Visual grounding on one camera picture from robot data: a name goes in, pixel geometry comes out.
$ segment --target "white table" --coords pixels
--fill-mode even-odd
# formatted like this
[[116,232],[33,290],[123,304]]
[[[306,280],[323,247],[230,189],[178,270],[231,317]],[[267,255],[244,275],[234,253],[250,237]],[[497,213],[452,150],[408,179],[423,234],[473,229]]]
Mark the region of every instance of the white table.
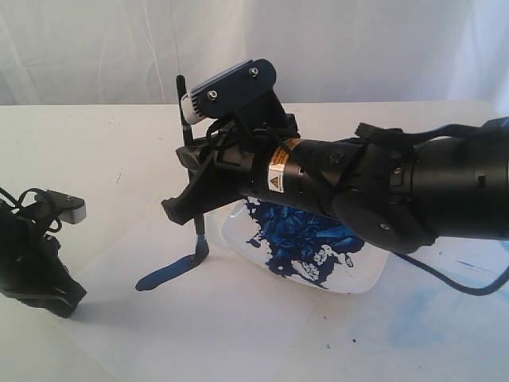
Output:
[[[305,138],[324,140],[353,135],[361,121],[423,131],[451,122],[480,125],[496,116],[492,107],[481,101],[291,104],[286,110],[296,114]],[[60,257],[72,274],[100,256],[144,216],[157,213],[161,209],[160,201],[177,195],[187,183],[186,172],[174,154],[181,145],[181,130],[178,110],[173,105],[0,107],[0,123],[2,187],[16,196],[31,186],[51,188],[83,197],[87,202],[87,219],[76,226],[65,225],[58,234],[63,246]],[[197,131],[203,133],[203,126]],[[400,282],[390,279],[390,269],[403,266],[392,259],[387,264],[389,270],[386,268],[379,280],[381,287],[394,293],[390,285]],[[412,268],[408,269],[408,275],[420,283],[430,281]],[[405,288],[403,281],[400,287]],[[289,349],[276,380],[337,380],[345,369],[338,360],[355,357],[356,347],[348,339],[344,344],[331,343],[330,351],[323,353],[323,344],[318,345],[317,338],[327,338],[344,322],[361,318],[368,326],[363,333],[370,334],[370,341],[375,341],[373,360],[382,360],[385,369],[370,371],[370,361],[365,360],[365,367],[355,374],[358,379],[389,376],[401,368],[397,359],[376,353],[376,341],[385,340],[377,333],[369,333],[369,321],[376,319],[377,310],[390,303],[391,296],[388,294],[386,301],[373,301],[371,295],[338,300],[324,294],[301,338],[296,338],[295,345]],[[372,317],[356,316],[361,307],[369,308]],[[7,298],[0,298],[0,310],[2,380],[116,380],[56,327],[48,315]],[[415,316],[414,319],[434,322],[442,314],[427,311],[425,318]],[[486,312],[485,325],[490,325],[489,315]],[[482,325],[483,322],[477,322],[476,328]],[[416,324],[409,330],[420,329]],[[393,334],[397,340],[398,333]],[[352,335],[360,335],[357,342],[363,340],[360,332]],[[507,332],[501,333],[501,337],[507,339]],[[461,357],[466,352],[461,347],[468,344],[468,339],[460,339],[457,353],[450,356]],[[430,378],[442,375],[444,380],[475,376],[473,365],[465,369],[468,372],[445,368],[442,374],[437,373],[433,364],[427,363],[425,349],[409,351],[418,353],[416,357],[422,356],[421,364],[412,365],[412,370],[422,376],[426,376],[426,370],[433,371],[428,374]],[[399,374],[401,380],[414,376],[409,370],[406,366]]]

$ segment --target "yellow warning sticker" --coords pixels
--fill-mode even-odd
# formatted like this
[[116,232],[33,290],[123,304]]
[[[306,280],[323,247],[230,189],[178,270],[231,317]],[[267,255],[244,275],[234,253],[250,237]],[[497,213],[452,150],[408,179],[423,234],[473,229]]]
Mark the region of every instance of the yellow warning sticker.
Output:
[[[296,145],[301,142],[297,138],[289,138],[285,140],[286,145],[292,150]],[[272,158],[269,163],[269,169],[267,171],[267,185],[270,191],[276,193],[284,193],[283,187],[283,174],[285,173],[285,165],[288,162],[289,155],[286,151],[278,147],[272,154]]]

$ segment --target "white backdrop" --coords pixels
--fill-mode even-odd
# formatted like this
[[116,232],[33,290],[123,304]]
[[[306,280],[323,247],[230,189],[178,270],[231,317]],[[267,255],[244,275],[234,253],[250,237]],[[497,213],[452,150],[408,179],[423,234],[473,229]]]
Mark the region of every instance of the white backdrop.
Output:
[[0,104],[175,103],[247,58],[283,102],[488,99],[509,113],[507,0],[5,0]]

